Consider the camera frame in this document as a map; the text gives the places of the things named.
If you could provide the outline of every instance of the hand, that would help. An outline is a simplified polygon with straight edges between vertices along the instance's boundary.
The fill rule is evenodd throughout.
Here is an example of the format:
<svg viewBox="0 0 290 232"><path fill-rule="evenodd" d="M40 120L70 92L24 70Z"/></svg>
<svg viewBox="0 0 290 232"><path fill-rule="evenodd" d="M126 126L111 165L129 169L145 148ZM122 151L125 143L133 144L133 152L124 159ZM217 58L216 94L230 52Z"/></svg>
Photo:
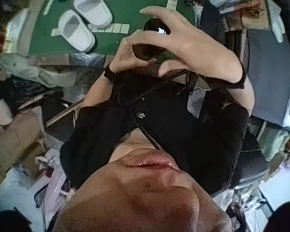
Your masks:
<svg viewBox="0 0 290 232"><path fill-rule="evenodd" d="M187 69L231 83L241 79L243 70L236 55L195 28L179 12L149 6L140 13L161 19L171 30L170 35L145 31L144 38L140 38L143 43L163 47L178 57L162 63L159 76L173 69Z"/></svg>
<svg viewBox="0 0 290 232"><path fill-rule="evenodd" d="M125 37L121 40L117 53L110 63L110 70L114 73L121 71L146 67L156 62L156 59L142 60L135 56L133 52L133 45L138 44L138 39L142 34L137 30L131 36Z"/></svg>

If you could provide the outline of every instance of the man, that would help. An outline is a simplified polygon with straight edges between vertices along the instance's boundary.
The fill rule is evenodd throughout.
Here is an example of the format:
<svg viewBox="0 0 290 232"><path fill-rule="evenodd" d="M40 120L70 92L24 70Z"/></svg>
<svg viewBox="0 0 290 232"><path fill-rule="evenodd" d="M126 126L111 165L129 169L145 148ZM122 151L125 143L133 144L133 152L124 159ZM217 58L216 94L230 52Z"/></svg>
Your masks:
<svg viewBox="0 0 290 232"><path fill-rule="evenodd" d="M230 219L209 194L230 184L254 105L251 84L246 79L244 89L230 89L237 103L210 126L200 123L187 111L182 84L127 74L155 62L138 59L133 46L177 56L162 63L161 77L186 69L236 84L244 76L240 61L178 12L152 6L141 13L161 19L171 33L139 31L123 39L86 95L60 155L78 191L56 231L230 231Z"/></svg>

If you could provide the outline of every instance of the mouth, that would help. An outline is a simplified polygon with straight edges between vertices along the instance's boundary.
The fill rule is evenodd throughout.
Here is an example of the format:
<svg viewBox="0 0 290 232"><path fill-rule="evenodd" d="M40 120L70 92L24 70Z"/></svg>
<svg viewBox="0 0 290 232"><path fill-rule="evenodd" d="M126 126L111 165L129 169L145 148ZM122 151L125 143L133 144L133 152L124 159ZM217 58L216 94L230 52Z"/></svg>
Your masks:
<svg viewBox="0 0 290 232"><path fill-rule="evenodd" d="M134 167L147 169L173 169L180 171L175 160L167 153L159 150L147 152L136 162Z"/></svg>

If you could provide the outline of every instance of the green felt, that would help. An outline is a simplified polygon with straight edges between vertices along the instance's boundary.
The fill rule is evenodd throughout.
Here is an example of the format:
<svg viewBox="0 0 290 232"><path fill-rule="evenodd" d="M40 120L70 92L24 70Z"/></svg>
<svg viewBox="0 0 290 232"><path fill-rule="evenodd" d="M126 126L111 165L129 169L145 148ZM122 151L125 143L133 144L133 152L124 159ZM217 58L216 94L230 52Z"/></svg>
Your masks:
<svg viewBox="0 0 290 232"><path fill-rule="evenodd" d="M112 23L130 24L129 34L137 29L142 29L145 22L149 19L148 16L139 14L140 9L149 6L157 5L165 7L167 0L104 0L113 14ZM47 15L43 15L44 9L48 3L45 0L40 11L34 31L31 38L29 49L30 55L35 54L50 54L50 53L68 53L77 52L62 36L51 37L53 28L58 27L60 16L69 9L74 9L73 0L59 2L54 0ZM194 22L194 10L184 4L183 0L178 0L177 10L183 14L191 23ZM119 43L126 34L95 32L96 45L89 53L100 53L114 55L119 46Z"/></svg>

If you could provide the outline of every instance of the forearm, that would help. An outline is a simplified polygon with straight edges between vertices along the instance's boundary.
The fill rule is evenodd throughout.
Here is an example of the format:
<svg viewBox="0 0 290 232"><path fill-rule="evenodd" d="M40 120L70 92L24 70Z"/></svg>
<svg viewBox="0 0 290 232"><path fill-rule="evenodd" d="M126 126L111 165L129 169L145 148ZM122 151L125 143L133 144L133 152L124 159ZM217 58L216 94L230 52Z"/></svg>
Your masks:
<svg viewBox="0 0 290 232"><path fill-rule="evenodd" d="M248 110L249 115L255 104L255 94L249 78L246 78L244 89L227 89L230 95L234 98L236 103Z"/></svg>
<svg viewBox="0 0 290 232"><path fill-rule="evenodd" d="M91 86L84 98L82 107L95 106L110 99L113 83L104 76L104 72Z"/></svg>

